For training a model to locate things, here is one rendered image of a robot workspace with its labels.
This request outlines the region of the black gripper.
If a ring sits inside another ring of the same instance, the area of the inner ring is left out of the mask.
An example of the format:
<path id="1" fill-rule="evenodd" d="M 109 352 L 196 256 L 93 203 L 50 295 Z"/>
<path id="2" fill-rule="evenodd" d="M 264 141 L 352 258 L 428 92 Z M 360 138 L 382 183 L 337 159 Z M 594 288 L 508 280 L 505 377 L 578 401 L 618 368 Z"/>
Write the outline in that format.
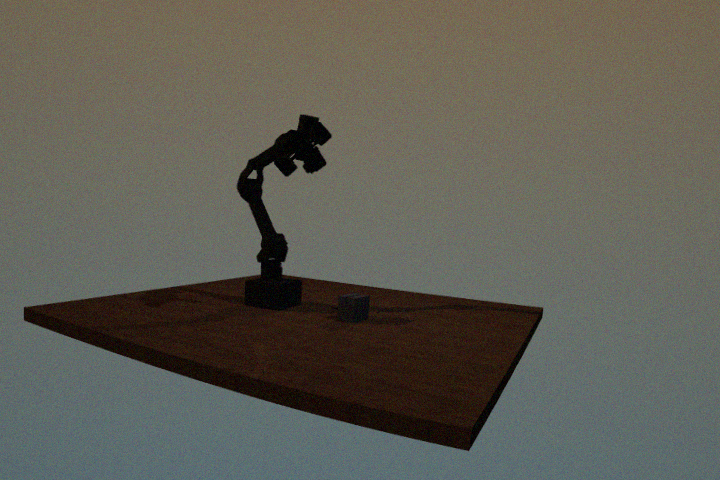
<path id="1" fill-rule="evenodd" d="M 308 140 L 308 139 L 302 137 L 300 140 L 296 141 L 291 146 L 293 151 L 291 151 L 288 155 L 286 155 L 285 153 L 282 153 L 274 161 L 274 165 L 285 175 L 285 177 L 289 177 L 298 168 L 295 165 L 295 163 L 293 162 L 293 160 L 297 156 L 301 159 L 302 159 L 302 157 L 304 159 L 305 158 L 307 159 L 312 153 L 314 153 L 314 151 L 315 151 L 314 147 L 318 143 L 320 146 L 322 146 L 326 141 L 328 141 L 331 138 L 331 133 L 326 130 L 325 126 L 321 122 L 317 122 L 308 131 L 308 133 L 309 133 L 311 140 Z M 312 145 L 312 143 L 313 143 L 313 145 Z"/>

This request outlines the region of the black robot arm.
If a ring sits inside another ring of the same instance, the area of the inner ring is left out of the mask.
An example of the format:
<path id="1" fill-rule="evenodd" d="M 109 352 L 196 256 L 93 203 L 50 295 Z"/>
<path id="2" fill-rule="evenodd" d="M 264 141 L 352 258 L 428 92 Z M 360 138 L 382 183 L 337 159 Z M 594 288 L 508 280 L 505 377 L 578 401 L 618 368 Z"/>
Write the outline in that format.
<path id="1" fill-rule="evenodd" d="M 291 146 L 302 137 L 310 140 L 308 131 L 319 122 L 319 117 L 300 115 L 298 128 L 283 133 L 275 145 L 267 149 L 257 157 L 250 159 L 247 166 L 242 170 L 237 181 L 237 191 L 251 207 L 253 217 L 262 236 L 261 251 L 256 256 L 257 262 L 261 263 L 262 281 L 276 282 L 284 280 L 282 262 L 285 262 L 287 254 L 287 242 L 283 234 L 278 234 L 271 222 L 268 212 L 261 200 L 262 182 L 264 167 L 275 161 L 282 153 L 288 155 L 293 149 Z M 314 153 L 307 159 L 296 157 L 296 160 L 304 161 L 304 171 L 307 174 L 319 171 L 326 165 L 326 161 L 316 146 Z M 247 178 L 253 170 L 257 170 L 257 179 Z M 275 258 L 275 259 L 274 259 Z M 270 260 L 268 260 L 270 259 Z"/>

